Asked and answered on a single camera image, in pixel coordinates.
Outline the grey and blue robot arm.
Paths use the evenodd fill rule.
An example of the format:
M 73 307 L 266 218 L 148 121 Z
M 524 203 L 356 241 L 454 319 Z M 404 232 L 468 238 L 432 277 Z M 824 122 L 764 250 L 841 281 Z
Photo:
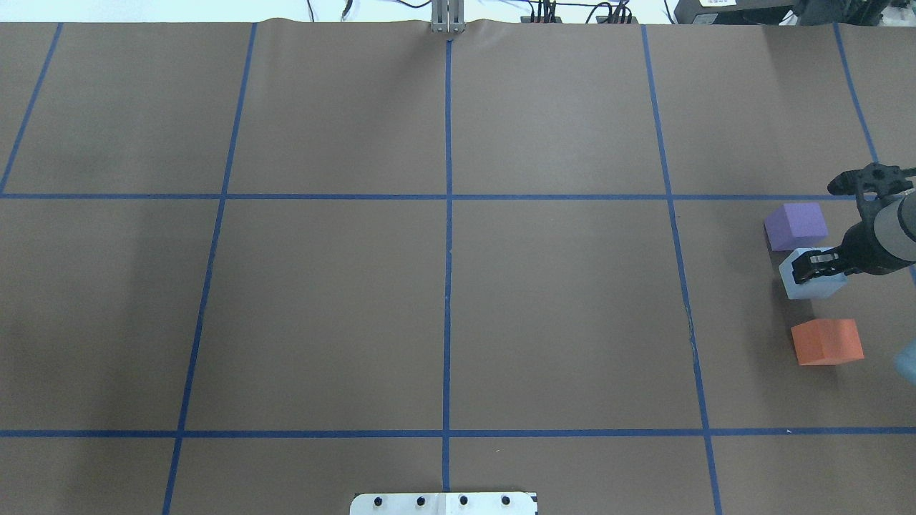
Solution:
M 915 208 L 912 167 L 877 162 L 847 170 L 828 183 L 834 196 L 854 196 L 860 222 L 837 247 L 796 249 L 779 266 L 790 298 L 808 298 L 838 277 L 886 276 L 914 265 Z

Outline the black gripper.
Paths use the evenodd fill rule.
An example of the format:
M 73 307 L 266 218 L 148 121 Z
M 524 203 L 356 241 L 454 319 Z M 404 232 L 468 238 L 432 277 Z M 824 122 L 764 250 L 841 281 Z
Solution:
M 815 278 L 854 273 L 883 276 L 912 266 L 915 261 L 915 201 L 913 167 L 871 163 L 841 172 L 828 183 L 833 196 L 855 196 L 861 222 L 845 233 L 841 250 L 808 249 L 791 261 L 798 285 Z

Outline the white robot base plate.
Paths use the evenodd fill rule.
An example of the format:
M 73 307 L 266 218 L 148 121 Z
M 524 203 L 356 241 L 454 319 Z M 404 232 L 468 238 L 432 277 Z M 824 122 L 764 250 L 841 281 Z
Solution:
M 522 491 L 366 493 L 350 514 L 537 514 L 537 495 Z

